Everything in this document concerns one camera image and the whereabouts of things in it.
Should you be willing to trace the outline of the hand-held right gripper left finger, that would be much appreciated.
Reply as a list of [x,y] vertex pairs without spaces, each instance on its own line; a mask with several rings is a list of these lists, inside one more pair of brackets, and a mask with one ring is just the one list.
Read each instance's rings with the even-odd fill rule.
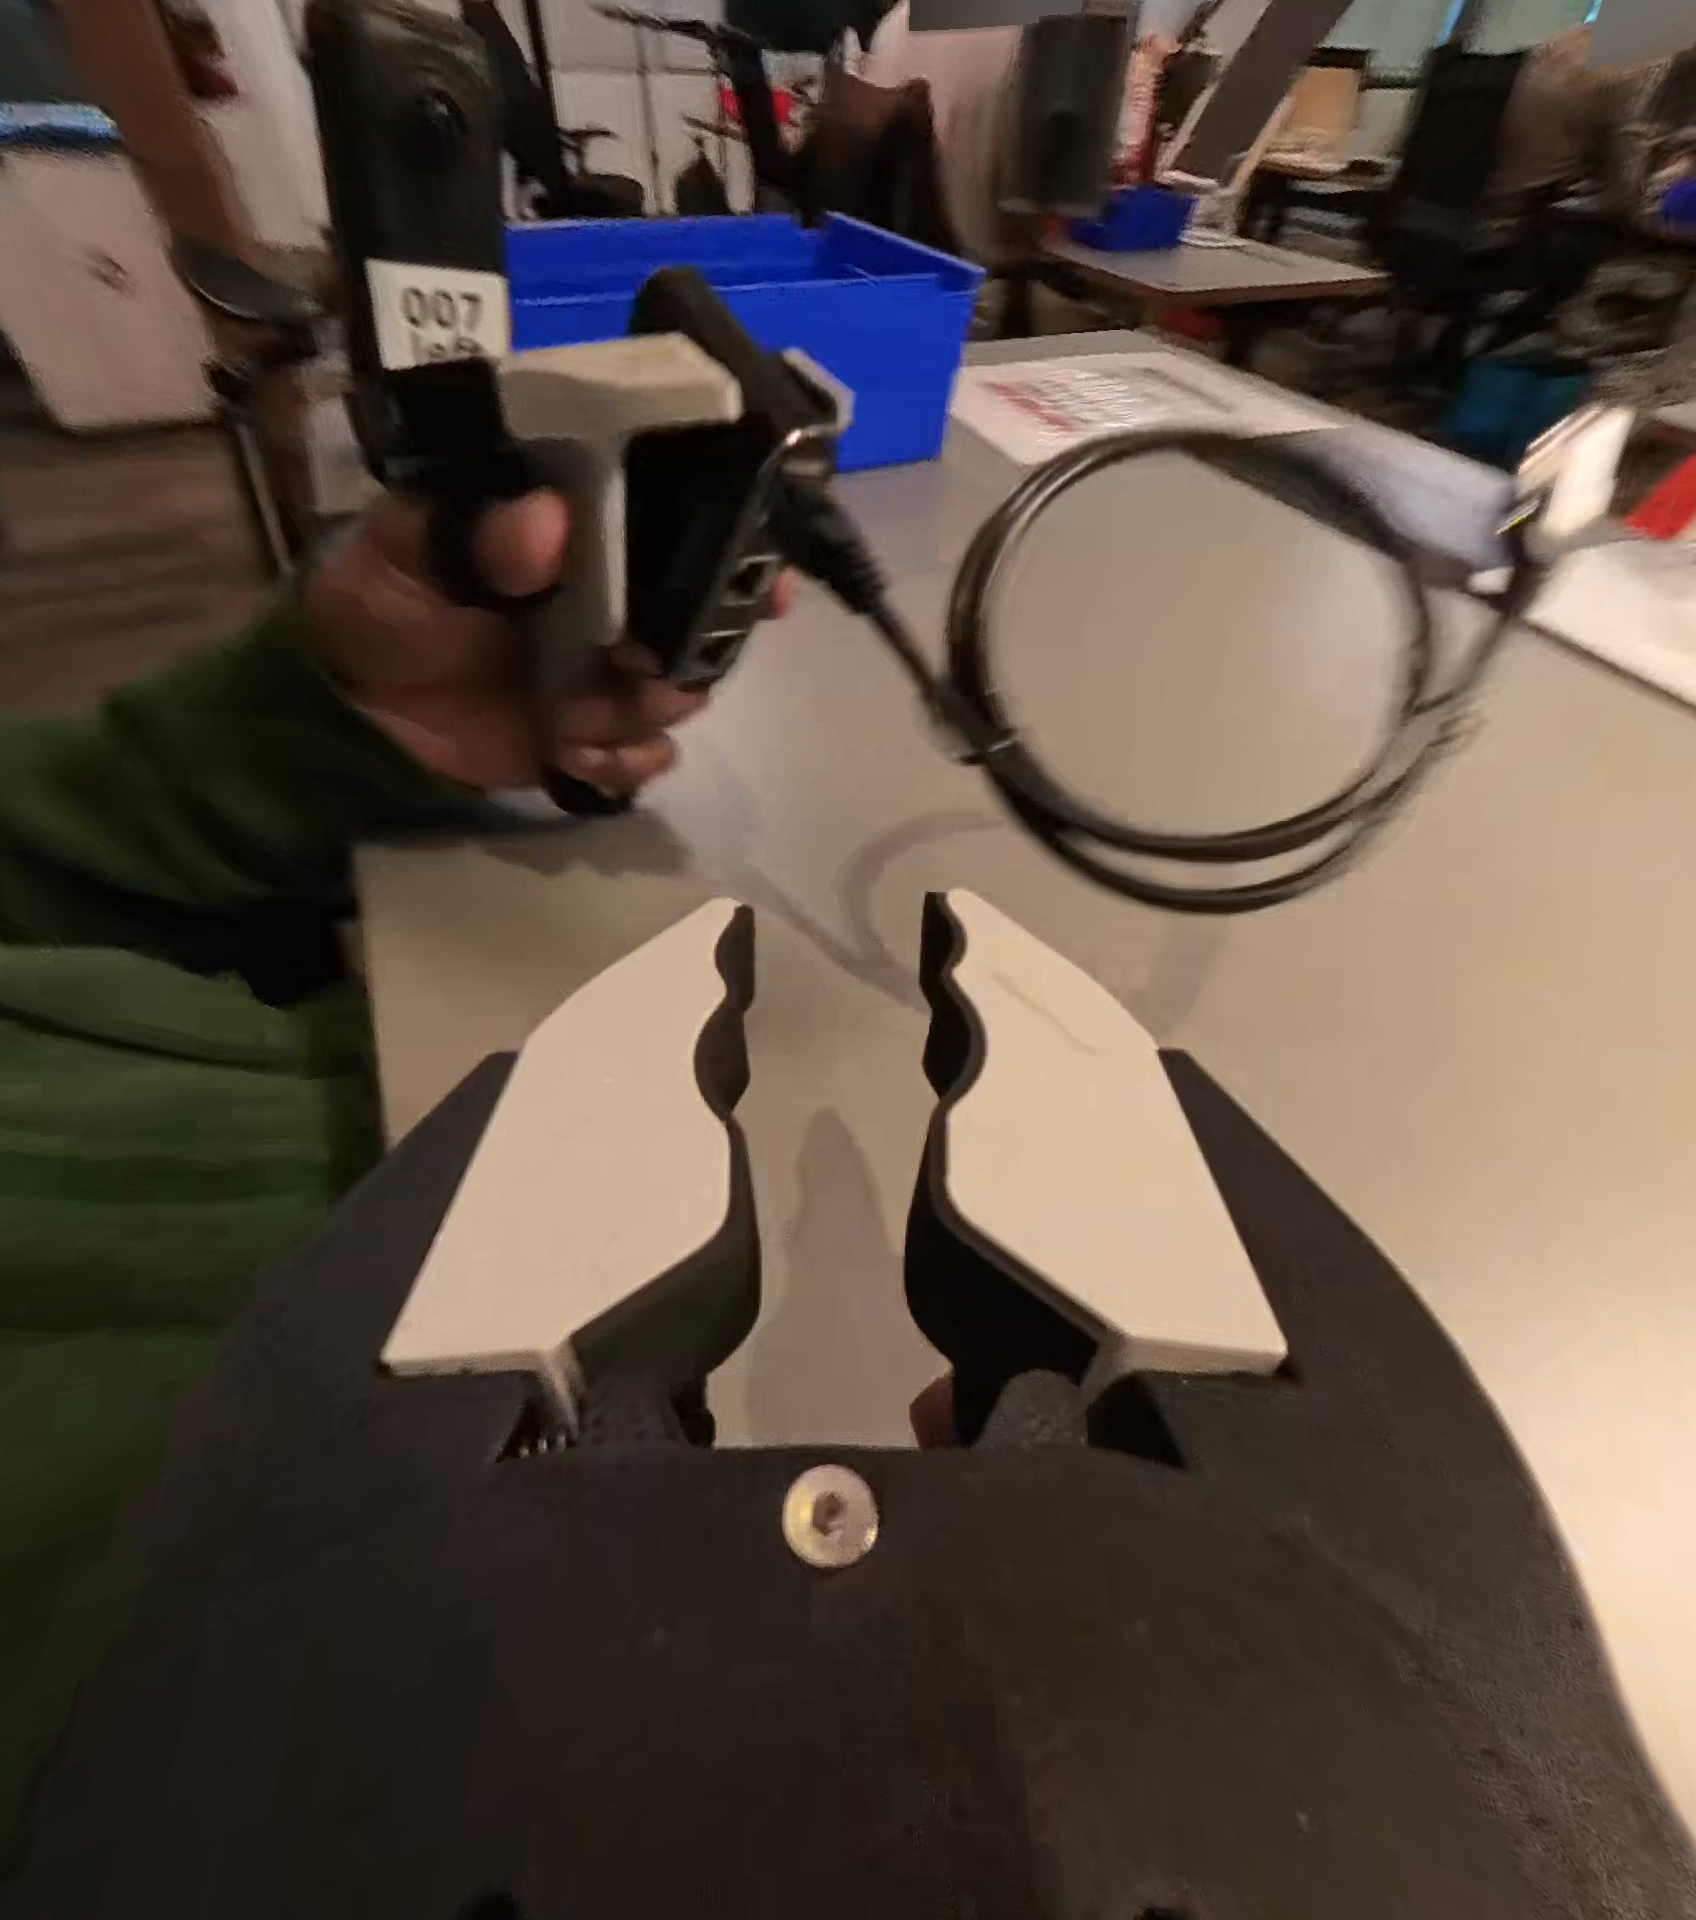
[[398,1380],[702,1388],[761,1303],[739,1097],[755,913],[718,897],[524,1040],[380,1347]]

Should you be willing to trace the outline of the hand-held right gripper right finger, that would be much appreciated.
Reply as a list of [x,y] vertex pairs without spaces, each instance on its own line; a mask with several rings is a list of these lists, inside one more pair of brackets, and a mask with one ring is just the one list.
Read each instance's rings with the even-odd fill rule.
[[921,904],[907,1312],[968,1390],[1270,1380],[1287,1339],[1150,1031],[966,888]]

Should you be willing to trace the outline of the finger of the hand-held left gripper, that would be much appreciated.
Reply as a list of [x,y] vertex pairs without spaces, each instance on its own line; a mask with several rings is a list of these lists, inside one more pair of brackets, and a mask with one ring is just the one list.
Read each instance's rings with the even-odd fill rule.
[[837,444],[853,420],[853,395],[804,349],[773,355],[781,375],[780,469],[804,481],[831,481]]
[[503,425],[521,444],[619,450],[648,434],[727,427],[739,379],[680,331],[529,348],[503,359]]

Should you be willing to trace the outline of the blue plastic bin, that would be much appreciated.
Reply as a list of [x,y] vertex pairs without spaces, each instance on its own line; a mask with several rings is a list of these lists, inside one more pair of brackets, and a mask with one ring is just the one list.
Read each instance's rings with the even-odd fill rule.
[[658,270],[698,270],[766,349],[795,349],[851,395],[843,471],[940,457],[982,268],[829,213],[520,221],[503,232],[517,349],[615,337]]

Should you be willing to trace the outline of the black ethernet adapter hub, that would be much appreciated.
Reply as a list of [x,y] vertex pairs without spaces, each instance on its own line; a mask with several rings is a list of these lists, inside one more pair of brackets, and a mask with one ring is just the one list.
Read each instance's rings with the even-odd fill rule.
[[786,389],[780,349],[760,345],[696,265],[661,265],[635,291],[628,335],[663,331],[735,375],[743,415],[626,441],[621,639],[667,684],[703,693],[737,662],[786,565]]

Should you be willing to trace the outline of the person's left forearm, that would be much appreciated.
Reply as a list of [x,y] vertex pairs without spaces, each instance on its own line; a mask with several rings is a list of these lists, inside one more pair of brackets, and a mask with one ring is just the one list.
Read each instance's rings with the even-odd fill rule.
[[0,708],[0,945],[127,952],[287,1008],[335,986],[357,846],[467,823],[293,596],[81,710]]

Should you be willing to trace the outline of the person's left hand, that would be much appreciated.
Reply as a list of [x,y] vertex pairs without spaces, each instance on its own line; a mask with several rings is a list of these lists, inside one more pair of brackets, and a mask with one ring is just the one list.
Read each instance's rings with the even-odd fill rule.
[[428,564],[424,499],[381,492],[300,591],[312,650],[343,697],[406,755],[472,789],[542,787],[552,774],[611,798],[663,778],[709,692],[663,684],[635,650],[548,689],[548,608],[501,613],[449,599]]

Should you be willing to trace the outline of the black stool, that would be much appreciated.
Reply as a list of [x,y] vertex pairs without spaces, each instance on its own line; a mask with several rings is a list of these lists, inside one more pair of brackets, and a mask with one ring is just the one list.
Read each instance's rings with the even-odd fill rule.
[[207,326],[202,373],[246,528],[266,574],[287,579],[315,526],[306,375],[321,348],[321,305],[199,238],[173,233],[168,259]]

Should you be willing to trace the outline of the small blue bin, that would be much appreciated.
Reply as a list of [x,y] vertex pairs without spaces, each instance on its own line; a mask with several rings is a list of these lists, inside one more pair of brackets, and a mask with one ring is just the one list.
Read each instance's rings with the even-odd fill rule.
[[1094,216],[1069,219],[1065,239],[1106,256],[1174,252],[1206,194],[1206,185],[1189,181],[1121,183]]

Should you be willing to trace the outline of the wooden work table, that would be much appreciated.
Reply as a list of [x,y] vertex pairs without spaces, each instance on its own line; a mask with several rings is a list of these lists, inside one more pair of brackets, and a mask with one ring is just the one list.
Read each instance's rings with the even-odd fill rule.
[[1391,275],[1379,268],[1241,238],[1147,252],[1047,238],[1034,259],[1036,273],[1055,291],[1124,320],[1208,315],[1217,323],[1223,363],[1233,369],[1246,369],[1278,326],[1372,305],[1391,291]]

